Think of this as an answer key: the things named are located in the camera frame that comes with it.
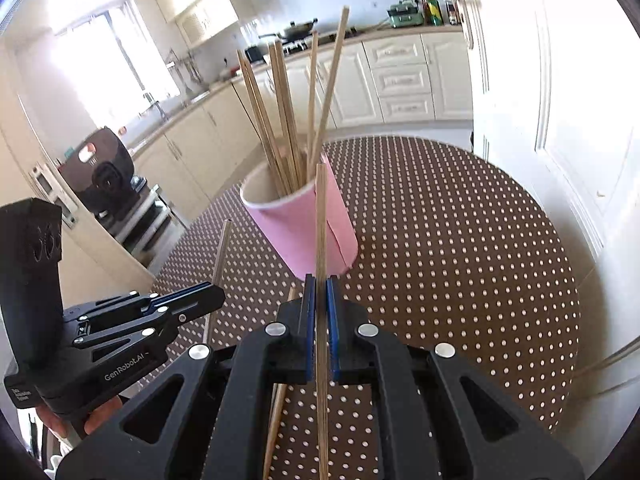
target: white cup rim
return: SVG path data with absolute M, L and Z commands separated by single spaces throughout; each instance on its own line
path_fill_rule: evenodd
M 252 209 L 276 209 L 289 202 L 293 202 L 294 200 L 298 199 L 300 196 L 304 195 L 306 192 L 308 192 L 310 189 L 315 188 L 316 186 L 316 181 L 311 180 L 310 182 L 307 182 L 299 190 L 287 196 L 283 196 L 282 198 L 272 200 L 271 202 L 251 202 L 250 200 L 247 200 L 244 196 L 246 183 L 249 182 L 252 178 L 255 178 L 260 172 L 264 171 L 267 165 L 268 165 L 268 161 L 266 160 L 262 161 L 260 164 L 258 164 L 258 166 L 256 166 L 251 171 L 251 173 L 249 173 L 246 176 L 244 182 L 242 183 L 242 186 L 240 187 L 240 200 L 242 200 L 242 203 L 245 206 L 250 207 Z M 266 173 L 269 176 L 269 178 L 273 180 L 273 177 L 271 176 L 271 171 L 267 171 Z

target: stove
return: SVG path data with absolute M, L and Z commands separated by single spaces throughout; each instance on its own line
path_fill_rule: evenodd
M 361 34 L 360 31 L 356 30 L 355 27 L 351 27 L 349 30 L 344 31 L 345 38 L 355 38 Z M 318 45 L 324 45 L 329 43 L 335 43 L 337 33 L 330 32 L 328 34 L 323 34 L 318 38 Z M 284 51 L 284 56 L 290 56 L 291 54 L 296 54 L 298 52 L 302 52 L 303 50 L 308 50 L 311 48 L 311 34 L 307 37 L 302 38 L 297 41 L 289 41 L 289 43 L 282 44 L 282 50 Z

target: round table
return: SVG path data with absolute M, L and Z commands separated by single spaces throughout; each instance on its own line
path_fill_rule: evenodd
M 459 148 L 413 137 L 325 145 L 356 236 L 340 278 L 344 297 L 403 342 L 450 342 L 553 430 L 578 347 L 578 294 L 558 234 L 538 204 L 495 166 Z M 272 321 L 301 285 L 242 206 L 233 186 L 188 228 L 154 283 L 161 294 L 208 280 L 222 222 L 234 222 L 216 315 L 217 347 Z M 200 341 L 192 322 L 170 359 Z M 330 387 L 330 472 L 374 479 L 370 389 Z M 313 385 L 289 386 L 271 478 L 317 477 Z

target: pink paper cup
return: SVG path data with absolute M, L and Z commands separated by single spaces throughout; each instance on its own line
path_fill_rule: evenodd
M 358 240 L 342 201 L 329 160 L 326 190 L 326 272 L 340 276 L 358 255 Z M 261 163 L 245 179 L 240 198 L 255 223 L 291 272 L 304 280 L 316 267 L 316 183 L 309 182 L 283 198 L 271 178 L 267 162 Z

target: frying pan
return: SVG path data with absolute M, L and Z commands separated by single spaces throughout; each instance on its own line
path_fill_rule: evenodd
M 261 34 L 259 38 L 267 38 L 268 36 L 277 36 L 282 41 L 298 41 L 306 38 L 314 28 L 314 25 L 318 22 L 317 18 L 314 18 L 312 22 L 299 23 L 290 22 L 289 27 L 284 28 L 282 32 L 274 32 L 272 34 Z

